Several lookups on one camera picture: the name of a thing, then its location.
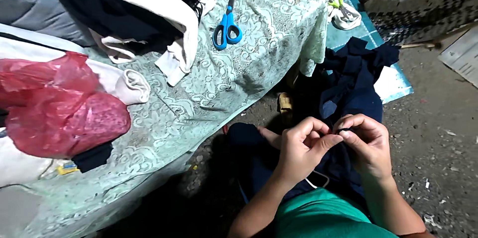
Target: forearm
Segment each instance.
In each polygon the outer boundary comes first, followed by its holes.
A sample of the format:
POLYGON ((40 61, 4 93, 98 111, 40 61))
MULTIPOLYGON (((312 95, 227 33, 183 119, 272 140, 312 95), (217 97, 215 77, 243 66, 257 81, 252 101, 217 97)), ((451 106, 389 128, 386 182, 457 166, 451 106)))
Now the forearm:
POLYGON ((274 219, 284 195, 293 187, 276 178, 275 174, 254 198, 241 210, 229 230, 228 238, 252 237, 274 219))
POLYGON ((382 182, 365 179, 362 183, 368 209, 377 225, 396 235, 426 231, 420 216, 398 192, 393 177, 382 182))

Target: concrete floor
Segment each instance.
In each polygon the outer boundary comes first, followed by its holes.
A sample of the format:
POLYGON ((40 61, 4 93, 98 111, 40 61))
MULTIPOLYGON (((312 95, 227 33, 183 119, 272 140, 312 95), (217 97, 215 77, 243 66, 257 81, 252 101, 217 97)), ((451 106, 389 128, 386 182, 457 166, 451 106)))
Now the concrete floor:
MULTIPOLYGON (((407 202, 421 216, 433 216, 439 225, 427 224, 432 234, 478 238, 478 90, 442 64, 437 55, 437 51, 425 49, 400 53, 399 65, 415 93, 384 106, 393 174, 407 202)), ((277 94, 269 92, 229 125, 274 124, 277 94)), ((107 229, 104 237, 137 236, 151 228, 177 237, 225 237, 244 203, 222 139, 222 132, 208 138, 191 159, 196 170, 149 194, 131 217, 107 229), (158 221, 151 216, 154 212, 169 217, 158 221), (178 229, 180 222, 184 228, 178 229)))

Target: blue scissors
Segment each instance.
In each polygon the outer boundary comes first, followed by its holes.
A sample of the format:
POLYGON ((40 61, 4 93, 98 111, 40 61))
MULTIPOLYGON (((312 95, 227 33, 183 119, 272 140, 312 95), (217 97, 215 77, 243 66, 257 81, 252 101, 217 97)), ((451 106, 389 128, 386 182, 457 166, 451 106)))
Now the blue scissors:
POLYGON ((212 36, 212 43, 219 51, 223 50, 228 44, 235 45, 239 43, 242 39, 242 31, 234 24, 234 16, 232 15, 233 6, 234 0, 229 0, 226 13, 222 16, 221 23, 216 27, 212 36), (236 34, 235 37, 231 37, 232 32, 236 34))

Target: pink plastic bag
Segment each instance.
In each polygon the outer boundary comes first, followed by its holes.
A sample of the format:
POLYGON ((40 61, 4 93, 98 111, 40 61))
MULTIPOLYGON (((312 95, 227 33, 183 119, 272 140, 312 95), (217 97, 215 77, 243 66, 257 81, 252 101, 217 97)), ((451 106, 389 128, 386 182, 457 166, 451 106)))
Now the pink plastic bag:
POLYGON ((15 146, 43 158, 71 158, 129 130, 126 105, 96 91, 86 55, 49 62, 0 59, 0 108, 15 146))

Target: teal shirt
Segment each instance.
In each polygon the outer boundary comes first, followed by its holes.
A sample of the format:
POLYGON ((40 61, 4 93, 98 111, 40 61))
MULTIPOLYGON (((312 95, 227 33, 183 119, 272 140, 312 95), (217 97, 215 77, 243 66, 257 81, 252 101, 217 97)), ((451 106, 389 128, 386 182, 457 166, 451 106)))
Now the teal shirt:
POLYGON ((358 205, 324 188, 281 204, 276 219, 279 238, 397 238, 372 224, 358 205))

